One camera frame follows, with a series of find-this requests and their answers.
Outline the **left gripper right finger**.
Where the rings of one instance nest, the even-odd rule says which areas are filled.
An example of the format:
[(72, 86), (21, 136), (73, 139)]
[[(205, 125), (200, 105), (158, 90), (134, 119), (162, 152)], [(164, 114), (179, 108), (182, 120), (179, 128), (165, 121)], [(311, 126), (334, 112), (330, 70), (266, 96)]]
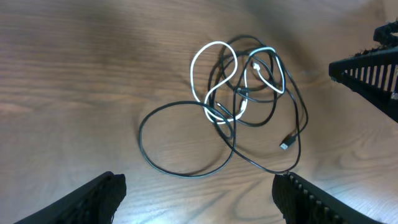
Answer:
[(272, 198), (289, 224), (380, 224), (293, 172), (274, 176)]

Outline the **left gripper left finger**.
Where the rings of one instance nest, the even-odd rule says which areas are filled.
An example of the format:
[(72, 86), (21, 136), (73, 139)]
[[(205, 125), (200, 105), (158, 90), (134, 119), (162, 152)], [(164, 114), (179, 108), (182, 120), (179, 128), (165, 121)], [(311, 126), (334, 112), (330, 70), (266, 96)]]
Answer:
[(18, 224), (112, 224), (126, 196), (126, 177), (107, 171)]

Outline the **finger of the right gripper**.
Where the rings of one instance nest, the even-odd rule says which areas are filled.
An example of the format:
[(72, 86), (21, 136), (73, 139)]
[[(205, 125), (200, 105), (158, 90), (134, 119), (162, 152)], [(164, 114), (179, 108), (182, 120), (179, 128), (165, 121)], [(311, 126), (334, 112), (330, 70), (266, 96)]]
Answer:
[(397, 46), (397, 21), (390, 22), (384, 26), (380, 26), (374, 31), (373, 41), (379, 42), (383, 46)]
[(329, 76), (397, 121), (397, 48), (369, 51), (329, 64)]

